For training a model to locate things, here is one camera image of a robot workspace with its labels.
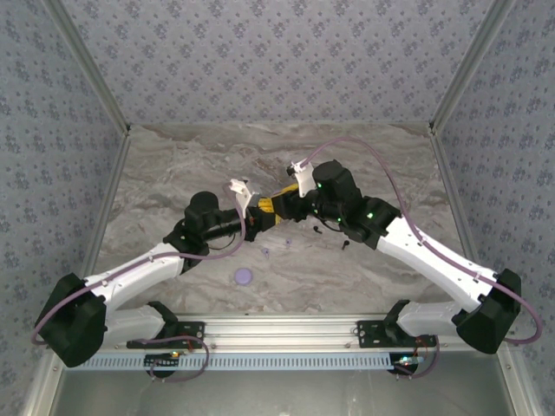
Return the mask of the small circuit board with LED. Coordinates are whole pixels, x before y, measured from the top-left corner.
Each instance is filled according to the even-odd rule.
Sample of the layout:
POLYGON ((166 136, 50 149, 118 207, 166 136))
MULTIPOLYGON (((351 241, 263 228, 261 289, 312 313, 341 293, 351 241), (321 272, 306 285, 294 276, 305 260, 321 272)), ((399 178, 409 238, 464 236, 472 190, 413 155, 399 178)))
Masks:
POLYGON ((180 357, 172 353, 146 354, 143 359, 143 367, 177 367, 180 357))
POLYGON ((424 358, 419 355, 401 355, 393 360, 391 372, 402 377, 414 378, 419 365, 423 362, 424 358))

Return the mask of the aluminium table side rail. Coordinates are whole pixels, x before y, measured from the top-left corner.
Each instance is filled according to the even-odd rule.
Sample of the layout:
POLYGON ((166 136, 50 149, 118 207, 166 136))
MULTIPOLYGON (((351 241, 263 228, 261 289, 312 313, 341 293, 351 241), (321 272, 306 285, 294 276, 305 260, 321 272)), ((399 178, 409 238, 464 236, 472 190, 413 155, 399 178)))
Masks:
POLYGON ((449 249, 445 244, 438 243, 431 237, 426 237, 427 245, 433 246, 434 250, 440 253, 440 259, 447 258, 447 266, 443 266, 443 269, 449 267, 453 272, 447 279, 447 283, 442 283, 441 287, 447 290, 463 310, 471 312, 480 306, 479 297, 487 296, 492 290, 489 284, 480 280, 480 277, 492 280, 494 272, 479 263, 477 249, 441 140, 437 135, 432 135, 430 140, 451 207, 462 253, 449 249))
POLYGON ((104 192, 103 200, 101 201, 100 210, 83 260, 81 277, 91 275, 95 269, 96 260, 101 249, 102 239, 108 225, 109 213, 114 202, 123 167, 127 158, 130 145, 129 130, 130 127, 127 127, 121 136, 121 143, 118 147, 118 152, 108 178, 108 184, 104 192))

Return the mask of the aluminium mounting rail beam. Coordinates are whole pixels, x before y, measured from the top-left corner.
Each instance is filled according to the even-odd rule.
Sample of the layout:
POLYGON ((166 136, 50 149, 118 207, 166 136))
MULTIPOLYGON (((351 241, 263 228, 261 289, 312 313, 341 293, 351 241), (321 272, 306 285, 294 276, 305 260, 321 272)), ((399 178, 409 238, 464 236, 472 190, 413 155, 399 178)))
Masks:
MULTIPOLYGON (((101 325, 102 344, 85 355, 110 348, 186 348, 185 341, 167 340, 185 335, 221 353, 338 352, 360 349, 358 321, 393 323, 384 315, 164 315, 145 306, 111 315, 101 325)), ((413 336, 419 335, 432 335, 437 344, 461 342, 454 328, 432 328, 430 322, 413 336)))

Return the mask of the aluminium frame post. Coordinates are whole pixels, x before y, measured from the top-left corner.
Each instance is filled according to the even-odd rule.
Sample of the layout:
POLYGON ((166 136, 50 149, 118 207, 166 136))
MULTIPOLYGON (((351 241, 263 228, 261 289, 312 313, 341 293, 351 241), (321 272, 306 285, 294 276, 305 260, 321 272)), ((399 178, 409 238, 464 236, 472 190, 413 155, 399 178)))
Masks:
POLYGON ((492 0, 433 118, 429 122, 432 135, 438 136, 445 127, 482 59, 500 32, 502 24, 516 3, 517 0, 492 0))
POLYGON ((129 130, 127 120, 62 0, 41 0, 41 2, 107 112, 109 119, 114 123, 116 129, 126 137, 129 130))

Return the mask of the aluminium frame leg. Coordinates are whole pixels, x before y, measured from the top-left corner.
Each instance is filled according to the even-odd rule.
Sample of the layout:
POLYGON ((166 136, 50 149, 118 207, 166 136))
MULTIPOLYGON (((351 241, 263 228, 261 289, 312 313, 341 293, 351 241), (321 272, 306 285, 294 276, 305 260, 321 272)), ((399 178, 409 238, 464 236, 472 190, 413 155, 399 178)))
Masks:
POLYGON ((50 416, 62 373, 63 367, 59 364, 44 365, 37 369, 21 416, 50 416))
POLYGON ((514 351, 501 348, 497 356, 515 416, 535 416, 524 373, 520 371, 521 366, 514 351))

